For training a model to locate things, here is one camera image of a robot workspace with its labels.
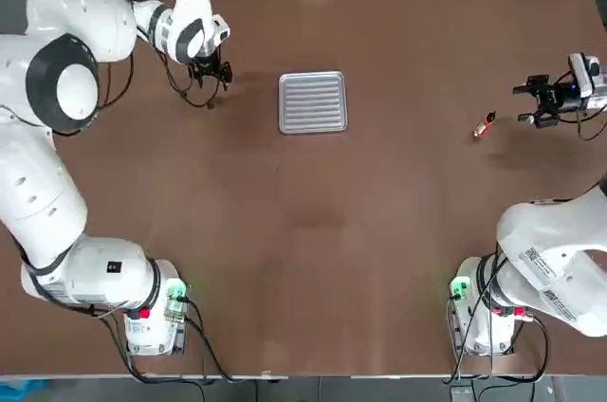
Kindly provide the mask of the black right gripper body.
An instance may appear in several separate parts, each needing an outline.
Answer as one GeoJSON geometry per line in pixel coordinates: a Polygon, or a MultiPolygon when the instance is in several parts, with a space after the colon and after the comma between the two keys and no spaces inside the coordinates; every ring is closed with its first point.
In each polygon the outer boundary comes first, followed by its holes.
{"type": "Polygon", "coordinates": [[[579,111],[583,99],[575,82],[555,82],[547,86],[547,99],[543,110],[547,114],[564,114],[579,111]]]}

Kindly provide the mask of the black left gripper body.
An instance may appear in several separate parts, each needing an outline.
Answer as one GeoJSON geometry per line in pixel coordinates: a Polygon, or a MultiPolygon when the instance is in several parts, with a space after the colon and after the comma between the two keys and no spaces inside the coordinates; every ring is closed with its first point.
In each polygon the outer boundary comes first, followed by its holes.
{"type": "Polygon", "coordinates": [[[196,56],[191,60],[192,76],[219,76],[222,71],[222,61],[219,51],[209,56],[196,56]]]}

